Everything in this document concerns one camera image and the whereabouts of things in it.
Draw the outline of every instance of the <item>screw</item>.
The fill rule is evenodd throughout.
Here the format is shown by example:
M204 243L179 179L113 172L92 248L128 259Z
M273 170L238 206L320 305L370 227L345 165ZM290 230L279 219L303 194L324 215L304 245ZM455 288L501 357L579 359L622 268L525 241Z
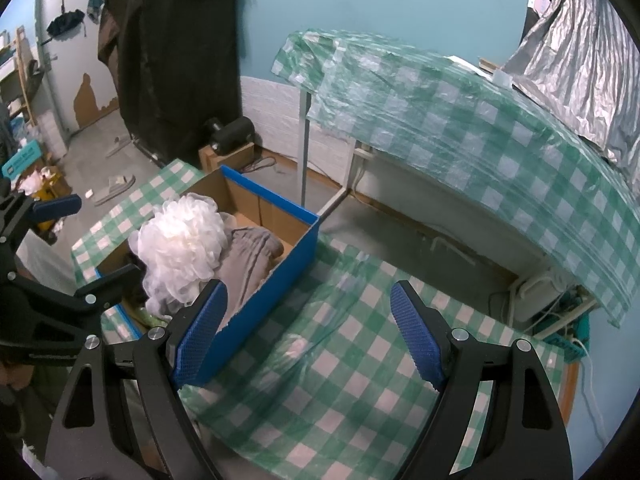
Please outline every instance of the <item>screw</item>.
M149 339L162 339L164 337L164 328L161 326L155 326L146 334L149 336Z
M469 339L469 332L467 332L464 328L454 328L451 331L451 335L456 341L466 341L467 339Z
M522 350L523 352L528 352L529 350L531 350L531 343L526 339L518 339L516 346L518 347L519 350Z
M84 342L84 347L88 350L93 350L100 344L100 338L91 334L87 336L86 341Z

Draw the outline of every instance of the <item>wooden baseboard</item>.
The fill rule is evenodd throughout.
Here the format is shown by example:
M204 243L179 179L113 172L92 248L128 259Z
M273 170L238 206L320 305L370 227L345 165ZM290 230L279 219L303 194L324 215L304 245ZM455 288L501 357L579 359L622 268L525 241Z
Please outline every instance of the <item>wooden baseboard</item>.
M562 386L560 387L560 397L558 405L562 414L562 421L566 426L569 424L571 412L574 409L575 391L578 387L578 372L580 371L580 363L570 363L564 367L564 376L562 377Z
M290 158L284 155L272 152L271 150L267 150L265 148L257 147L257 149L261 150L262 156L272 156L278 164L282 164L283 166L286 166L288 168L293 168L293 169L298 168L298 164L295 160L291 160ZM321 182L322 184L325 184L326 186L331 187L332 189L338 190L341 187L340 184L332 180L330 177L326 176L325 174L318 173L312 168L309 168L306 174L308 178L315 180L316 182ZM466 246L462 242L456 240L455 238L452 238L450 235L444 234L443 232L440 232L437 229L429 227L428 225L425 225L422 222L418 222L417 220L414 220L413 218L399 211L396 211L395 209L390 208L389 206L383 204L382 202L379 202L374 198L371 198L370 196L364 195L360 192L353 191L353 190L350 192L350 195L355 197L360 202L363 202L366 205L369 205L374 209L377 209L378 211L391 216L392 218L398 220L399 222L402 222L402 224L406 225L407 227L411 227L412 229L418 231L421 234L428 236L429 238L435 238L435 237L444 238L449 244L453 245L455 248L457 248L461 252L470 256L472 259L482 261L484 264L494 269L494 271L499 276L501 276L505 280L505 282L513 283L517 279L517 276L510 270L505 269L504 267L495 263L493 260L490 260L487 257L476 253L473 249Z

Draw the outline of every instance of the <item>black wardrobe cover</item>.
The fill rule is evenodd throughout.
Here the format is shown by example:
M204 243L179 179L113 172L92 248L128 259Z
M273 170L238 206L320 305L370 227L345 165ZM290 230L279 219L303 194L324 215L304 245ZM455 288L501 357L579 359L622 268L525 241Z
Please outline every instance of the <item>black wardrobe cover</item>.
M105 0L98 58L133 138L165 162L197 161L202 124L240 116L236 0Z

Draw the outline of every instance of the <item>small cardboard box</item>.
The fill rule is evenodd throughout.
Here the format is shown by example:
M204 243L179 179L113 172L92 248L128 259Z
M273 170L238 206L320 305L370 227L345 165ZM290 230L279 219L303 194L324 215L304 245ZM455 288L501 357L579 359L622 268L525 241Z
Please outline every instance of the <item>small cardboard box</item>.
M222 165L241 170L254 161L254 144L249 142L227 155L216 155L211 146L205 146L198 154L202 171L205 173L211 173Z
M183 195L187 193L211 197L220 211L236 218L238 227L265 227L284 246L284 254L276 260L276 265L264 283L213 338L205 363L198 374L197 385L204 385L226 364L313 261L318 242L319 219L317 215L226 166L203 177ZM126 262L128 251L128 243L121 243L98 266L98 272L105 275L119 269Z
M67 183L65 175L60 171L60 168L57 166L50 166L50 168L53 175L51 179L49 179L49 187L53 191L53 194L57 198L72 194L73 189L71 189L71 186Z

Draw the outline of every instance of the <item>slipper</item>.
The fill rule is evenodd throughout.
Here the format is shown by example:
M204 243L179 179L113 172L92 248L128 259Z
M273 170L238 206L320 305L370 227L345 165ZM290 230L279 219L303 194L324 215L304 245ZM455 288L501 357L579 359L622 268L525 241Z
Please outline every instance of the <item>slipper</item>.
M93 202L95 206L102 205L108 202L112 198L118 196L120 193L124 193L127 189L133 186L136 182L135 175L131 176L110 176L109 187L102 188L100 191L96 191L93 196Z
M116 137L113 141L113 147L107 152L105 158L109 158L111 155L118 153L122 148L124 148L127 144L131 143L131 137L124 137L121 139L120 137Z

